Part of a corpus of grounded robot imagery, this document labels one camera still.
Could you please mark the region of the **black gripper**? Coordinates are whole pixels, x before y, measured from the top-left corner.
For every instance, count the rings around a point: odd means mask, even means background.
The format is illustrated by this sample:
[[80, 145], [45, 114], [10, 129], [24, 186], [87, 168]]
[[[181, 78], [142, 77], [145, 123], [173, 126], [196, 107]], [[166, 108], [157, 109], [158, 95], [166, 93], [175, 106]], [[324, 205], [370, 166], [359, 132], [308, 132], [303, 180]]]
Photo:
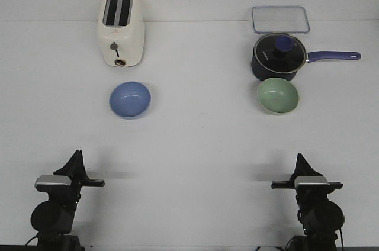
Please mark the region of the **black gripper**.
[[81, 188], [105, 186], [102, 179], [90, 179], [86, 174], [82, 150], [76, 150], [69, 161], [59, 170], [53, 172], [55, 176], [66, 176], [71, 180], [70, 185], [58, 185], [53, 188], [53, 195], [61, 201], [79, 201]]
[[304, 158], [297, 155], [294, 173], [287, 181], [272, 181], [272, 189], [293, 189], [299, 201], [327, 201], [327, 196], [340, 190], [343, 183], [328, 181], [321, 173], [316, 172]]

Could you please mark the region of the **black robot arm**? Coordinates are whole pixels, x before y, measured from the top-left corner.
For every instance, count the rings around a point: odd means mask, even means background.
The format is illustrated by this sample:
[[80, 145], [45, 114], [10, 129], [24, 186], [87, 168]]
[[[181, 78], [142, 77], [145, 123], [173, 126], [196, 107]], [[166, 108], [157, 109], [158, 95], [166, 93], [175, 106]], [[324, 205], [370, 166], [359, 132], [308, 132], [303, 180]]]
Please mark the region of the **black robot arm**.
[[85, 250], [79, 237], [72, 235], [73, 221], [83, 187], [105, 186], [102, 179], [91, 179], [86, 172], [81, 150], [76, 150], [62, 168], [39, 176], [34, 187], [48, 195], [33, 210], [31, 225], [36, 230], [38, 250]]
[[293, 236], [285, 250], [336, 250], [336, 232], [341, 231], [345, 217], [341, 208], [328, 195], [343, 187], [316, 172], [299, 153], [293, 174], [287, 181], [273, 181], [272, 189], [293, 189], [298, 205], [297, 218], [302, 236]]

